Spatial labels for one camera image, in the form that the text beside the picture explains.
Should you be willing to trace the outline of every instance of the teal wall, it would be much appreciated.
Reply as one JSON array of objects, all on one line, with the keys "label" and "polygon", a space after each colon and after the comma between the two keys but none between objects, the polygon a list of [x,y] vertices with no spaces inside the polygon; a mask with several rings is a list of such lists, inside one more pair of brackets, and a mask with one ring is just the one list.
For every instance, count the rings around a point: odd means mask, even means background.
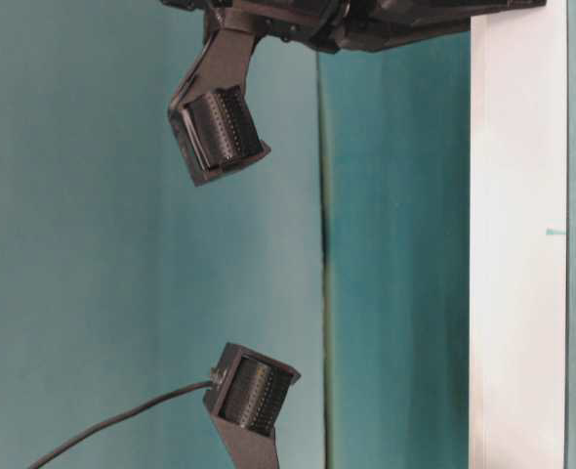
[{"label": "teal wall", "polygon": [[[169,14],[167,89],[199,52],[201,18]],[[267,39],[247,102],[272,153],[194,188],[165,128],[161,227],[161,386],[206,376],[227,340],[303,378],[277,425],[282,469],[322,468],[322,250],[315,55]],[[197,398],[160,410],[164,468],[231,467]]]},{"label": "teal wall", "polygon": [[[323,465],[315,55],[260,47],[273,153],[194,189],[166,104],[200,26],[150,0],[0,2],[0,468],[205,379],[227,340],[302,372],[282,467]],[[201,393],[52,464],[192,466],[230,467]]]},{"label": "teal wall", "polygon": [[[164,17],[0,2],[0,468],[156,393]],[[52,467],[159,467],[156,415]]]},{"label": "teal wall", "polygon": [[467,34],[321,57],[329,457],[468,464]]}]

